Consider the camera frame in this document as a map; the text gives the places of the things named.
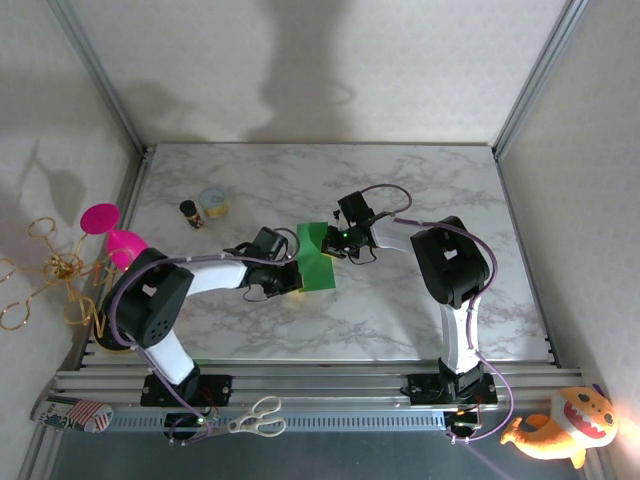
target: orange stuffed animal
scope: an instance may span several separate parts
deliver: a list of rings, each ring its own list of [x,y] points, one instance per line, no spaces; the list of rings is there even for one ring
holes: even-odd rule
[[[609,401],[588,387],[559,390],[551,401],[551,418],[527,417],[534,432],[521,430],[521,422],[521,417],[512,420],[500,443],[513,442],[520,451],[541,460],[570,458],[575,468],[584,465],[587,448],[608,445],[618,431]]]

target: gold wire ornament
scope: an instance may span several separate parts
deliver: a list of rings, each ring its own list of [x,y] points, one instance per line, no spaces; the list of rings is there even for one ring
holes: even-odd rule
[[[112,251],[102,260],[87,264],[80,258],[80,250],[87,234],[85,233],[80,238],[72,252],[60,253],[53,248],[50,238],[55,232],[56,222],[51,217],[42,217],[34,220],[27,228],[27,234],[31,238],[43,240],[49,248],[50,256],[42,268],[21,268],[9,258],[0,258],[0,269],[6,268],[6,266],[11,269],[9,273],[0,279],[0,283],[6,282],[17,273],[37,273],[42,275],[42,280],[44,281],[44,284],[25,300],[24,306],[26,314],[22,321],[16,325],[6,325],[4,323],[6,313],[10,309],[20,305],[20,302],[13,302],[7,305],[4,310],[2,310],[2,313],[0,313],[0,328],[7,331],[14,331],[24,327],[31,316],[31,301],[34,297],[49,287],[65,285],[67,288],[68,302],[63,310],[64,321],[69,325],[89,325],[93,321],[95,322],[96,331],[99,333],[99,336],[102,337],[106,316],[99,314],[93,299],[84,295],[74,284],[86,278],[92,282],[94,287],[106,284],[107,287],[111,289],[115,276],[122,272],[122,270],[113,266],[111,257],[122,250]],[[72,315],[71,311],[74,307],[80,311],[79,320],[74,319]]]

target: small jar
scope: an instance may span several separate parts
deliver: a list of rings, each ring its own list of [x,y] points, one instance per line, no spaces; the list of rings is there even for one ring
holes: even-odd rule
[[[185,200],[180,204],[180,211],[194,230],[200,230],[204,227],[204,222],[200,218],[196,204],[191,200]]]

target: scissors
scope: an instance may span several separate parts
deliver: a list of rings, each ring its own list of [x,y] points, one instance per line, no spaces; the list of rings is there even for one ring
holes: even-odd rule
[[[269,400],[275,400],[276,406],[271,408],[259,408],[260,405],[264,404]],[[267,415],[271,415],[272,413],[277,412],[282,407],[282,401],[273,395],[263,397],[258,400],[244,415],[239,416],[238,418],[234,418],[226,425],[216,428],[211,432],[210,436],[218,436],[225,435],[227,433],[253,433],[255,435],[260,435],[261,437],[277,437],[282,432],[284,432],[287,428],[287,422],[282,417],[269,417],[265,418]],[[281,423],[278,426],[278,429],[274,432],[264,432],[260,430],[260,427],[263,425],[275,425],[276,423]]]

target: white scissors handle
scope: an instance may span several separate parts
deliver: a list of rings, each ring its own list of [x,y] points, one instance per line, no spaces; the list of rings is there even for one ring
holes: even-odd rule
[[[276,400],[276,406],[264,410],[258,410],[260,404],[269,400]],[[229,433],[247,432],[253,433],[255,435],[260,435],[261,437],[277,437],[286,430],[286,420],[282,417],[269,417],[266,419],[264,417],[277,412],[278,410],[280,410],[280,408],[282,408],[282,400],[280,400],[278,397],[273,395],[263,397],[258,400],[247,413],[234,420],[231,420],[231,422],[229,422],[229,425],[227,426],[227,429],[229,430]],[[246,422],[249,420],[255,420],[255,422],[246,424]],[[280,422],[281,426],[275,432],[263,432],[260,430],[260,427],[263,425],[274,425]]]

